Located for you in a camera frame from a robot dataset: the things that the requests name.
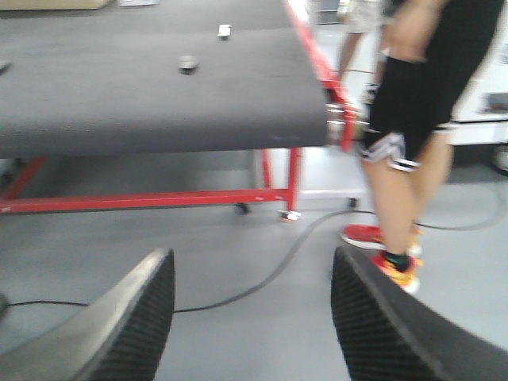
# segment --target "black curved object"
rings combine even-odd
[[[0,294],[0,318],[6,312],[7,298],[4,294]]]
[[[508,352],[408,295],[357,249],[335,252],[331,303],[353,381],[508,380]]]
[[[97,302],[0,356],[0,379],[151,381],[174,305],[173,251],[156,250]]]

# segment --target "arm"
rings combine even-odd
[[[395,17],[390,56],[408,62],[424,62],[425,49],[450,0],[406,0]]]

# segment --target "leg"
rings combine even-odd
[[[358,41],[360,41],[362,36],[363,33],[348,33],[346,36],[339,53],[339,68],[337,72],[339,79],[343,79],[345,72],[348,70],[351,59],[355,54]]]
[[[386,160],[363,162],[374,201],[374,209],[388,252],[404,254],[418,210],[410,174],[389,167]]]
[[[7,298],[4,294],[0,294],[0,318],[7,309]]]
[[[417,203],[415,220],[420,217],[439,186],[448,178],[452,158],[453,146],[449,143],[449,135],[434,133],[418,157],[421,166],[410,174],[410,182]]]

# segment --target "black electric cable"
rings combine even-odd
[[[508,214],[508,201],[506,200],[506,196],[503,194],[503,192],[499,188],[500,188],[500,186],[496,187],[497,207],[495,210],[495,214],[494,214],[494,216],[488,218],[484,222],[480,222],[480,223],[474,224],[474,225],[465,225],[465,226],[438,226],[438,225],[427,225],[427,224],[424,224],[421,222],[416,223],[416,225],[420,226],[422,228],[427,228],[427,229],[449,230],[449,231],[480,230],[480,229],[485,229],[487,227],[496,225]],[[224,299],[220,302],[215,302],[215,303],[209,304],[207,306],[200,306],[200,307],[192,307],[192,308],[186,308],[186,309],[181,309],[181,310],[175,310],[175,314],[212,310],[213,308],[218,308],[221,306],[226,306],[226,305],[231,304],[233,302],[237,302],[237,301],[239,301],[243,298],[246,298],[249,295],[254,294],[255,292],[261,290],[262,288],[267,286],[269,283],[271,283],[273,280],[275,280],[287,268],[287,266],[290,264],[290,262],[296,256],[296,253],[298,252],[298,250],[302,247],[303,243],[307,240],[307,238],[310,236],[310,234],[319,225],[328,221],[332,217],[346,215],[346,214],[375,214],[375,213],[370,210],[343,210],[341,212],[332,212],[332,213],[326,214],[326,215],[318,218],[317,220],[310,223],[310,225],[307,226],[305,228],[305,230],[298,236],[297,240],[290,247],[289,251],[283,257],[283,259],[280,261],[280,263],[277,265],[275,270],[273,270],[270,273],[270,275],[268,275],[264,280],[257,283],[255,286],[248,288],[246,291],[242,291],[241,293],[236,294],[230,298]],[[68,306],[83,306],[83,307],[89,306],[89,304],[78,303],[78,302],[58,302],[58,301],[52,301],[52,300],[35,300],[35,301],[31,301],[31,302],[10,303],[10,304],[6,304],[6,307],[27,306],[30,304],[57,304],[57,305],[68,305]]]
[[[88,307],[89,304],[77,302],[59,302],[57,300],[32,300],[30,302],[7,303],[6,307],[27,306],[29,304],[58,304],[62,306]]]
[[[453,232],[470,232],[490,228],[491,226],[497,225],[508,214],[508,201],[506,200],[505,193],[501,189],[501,183],[495,185],[495,193],[497,196],[495,198],[497,205],[495,207],[494,215],[489,217],[486,221],[464,226],[427,225],[421,222],[417,222],[416,225],[427,229],[447,230]]]
[[[195,312],[195,311],[204,311],[204,310],[212,310],[213,308],[226,306],[228,304],[231,304],[233,302],[237,302],[243,298],[248,297],[251,294],[254,294],[255,292],[261,290],[265,286],[267,286],[269,283],[271,283],[273,280],[275,280],[290,264],[290,262],[294,259],[296,253],[298,250],[302,247],[303,243],[307,240],[307,238],[310,236],[310,234],[323,222],[328,221],[330,218],[335,216],[341,216],[345,214],[354,213],[354,210],[345,210],[341,212],[333,212],[326,214],[323,217],[318,218],[314,222],[312,222],[309,226],[305,228],[303,233],[301,233],[297,240],[293,243],[287,254],[283,257],[283,259],[280,261],[279,265],[271,272],[269,276],[267,276],[264,280],[257,283],[255,286],[248,288],[246,291],[243,291],[239,294],[236,294],[230,298],[224,299],[220,302],[216,302],[213,304],[209,304],[208,306],[201,306],[201,307],[194,307],[194,308],[186,308],[182,310],[175,310],[175,314],[181,314],[185,312]]]

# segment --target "hand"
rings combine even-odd
[[[425,62],[425,50],[440,19],[440,8],[408,1],[395,15],[390,35],[390,57]]]

